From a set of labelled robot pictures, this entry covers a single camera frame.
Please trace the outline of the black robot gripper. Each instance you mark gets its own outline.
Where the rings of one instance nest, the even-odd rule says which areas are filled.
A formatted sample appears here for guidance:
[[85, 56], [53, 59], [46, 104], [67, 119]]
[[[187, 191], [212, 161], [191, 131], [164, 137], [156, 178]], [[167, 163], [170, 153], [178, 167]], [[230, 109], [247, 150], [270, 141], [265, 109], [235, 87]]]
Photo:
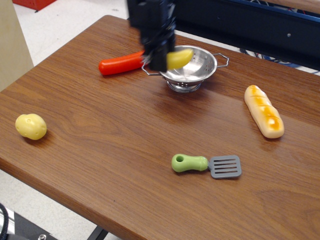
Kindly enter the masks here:
[[128, 0], [130, 25], [140, 31], [144, 46], [142, 63], [151, 70], [166, 72], [167, 53], [175, 50], [176, 22], [173, 0]]

